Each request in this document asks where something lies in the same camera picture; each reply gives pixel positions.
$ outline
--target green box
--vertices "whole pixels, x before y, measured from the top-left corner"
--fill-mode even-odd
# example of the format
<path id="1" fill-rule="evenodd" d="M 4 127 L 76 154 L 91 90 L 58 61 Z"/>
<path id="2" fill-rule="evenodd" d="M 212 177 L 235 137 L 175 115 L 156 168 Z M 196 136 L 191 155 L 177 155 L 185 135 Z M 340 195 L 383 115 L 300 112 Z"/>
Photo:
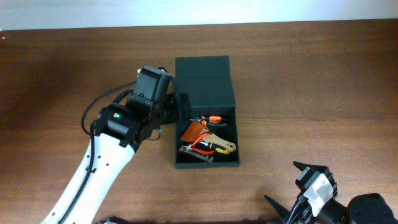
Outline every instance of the green box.
<path id="1" fill-rule="evenodd" d="M 176 169 L 237 167 L 239 158 L 238 130 L 236 126 L 236 102 L 229 70 L 228 56 L 183 57 L 175 59 L 175 77 L 181 92 L 188 93 L 192 116 L 221 116 L 228 119 L 227 128 L 211 130 L 218 137 L 233 142 L 236 151 L 215 158 L 212 163 L 178 152 L 183 144 L 180 137 L 190 125 L 182 121 L 175 125 Z"/>

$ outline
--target wood grain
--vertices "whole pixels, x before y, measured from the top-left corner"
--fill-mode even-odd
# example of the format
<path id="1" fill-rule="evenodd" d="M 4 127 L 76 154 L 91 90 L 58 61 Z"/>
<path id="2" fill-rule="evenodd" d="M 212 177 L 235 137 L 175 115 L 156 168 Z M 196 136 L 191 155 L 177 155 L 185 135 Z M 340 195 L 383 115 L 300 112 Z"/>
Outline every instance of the wood grain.
<path id="1" fill-rule="evenodd" d="M 145 142 L 95 220 L 204 222 L 275 213 L 299 193 L 292 161 L 329 166 L 343 205 L 378 192 L 398 214 L 398 21 L 26 30 L 0 43 L 0 220 L 41 222 L 89 138 L 87 104 L 143 65 L 229 55 L 238 168 L 176 170 L 174 126 Z M 88 121 L 114 97 L 101 100 Z"/>

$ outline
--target box lid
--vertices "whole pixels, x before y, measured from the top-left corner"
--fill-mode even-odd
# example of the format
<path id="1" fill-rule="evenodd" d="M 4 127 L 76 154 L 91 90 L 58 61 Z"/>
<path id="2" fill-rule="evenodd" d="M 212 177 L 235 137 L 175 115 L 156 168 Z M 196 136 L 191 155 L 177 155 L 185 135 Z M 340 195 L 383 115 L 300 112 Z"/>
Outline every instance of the box lid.
<path id="1" fill-rule="evenodd" d="M 228 56 L 175 59 L 180 91 L 189 93 L 191 107 L 236 106 Z"/>

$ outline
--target toolbox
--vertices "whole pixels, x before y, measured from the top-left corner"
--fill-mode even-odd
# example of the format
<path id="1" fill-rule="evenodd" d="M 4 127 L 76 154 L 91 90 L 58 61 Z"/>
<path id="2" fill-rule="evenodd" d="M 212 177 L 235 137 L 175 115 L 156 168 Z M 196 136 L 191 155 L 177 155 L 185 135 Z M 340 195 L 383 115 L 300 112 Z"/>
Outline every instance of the toolbox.
<path id="1" fill-rule="evenodd" d="M 179 91 L 187 92 L 192 116 L 220 116 L 228 120 L 226 128 L 212 131 L 221 139 L 233 142 L 236 151 L 213 162 L 200 161 L 178 151 L 184 142 L 180 137 L 190 125 L 181 121 L 175 127 L 176 169 L 237 167 L 240 165 L 238 129 L 236 126 L 236 102 L 229 70 L 228 56 L 181 57 L 175 59 L 175 77 Z"/>

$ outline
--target white background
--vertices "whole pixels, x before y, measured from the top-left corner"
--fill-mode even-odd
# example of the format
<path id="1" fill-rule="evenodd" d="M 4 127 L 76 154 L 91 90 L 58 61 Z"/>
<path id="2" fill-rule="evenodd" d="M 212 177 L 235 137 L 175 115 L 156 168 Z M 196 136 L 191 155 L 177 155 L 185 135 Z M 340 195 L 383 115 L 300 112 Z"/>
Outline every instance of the white background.
<path id="1" fill-rule="evenodd" d="M 395 17 L 398 0 L 0 0 L 3 30 Z"/>

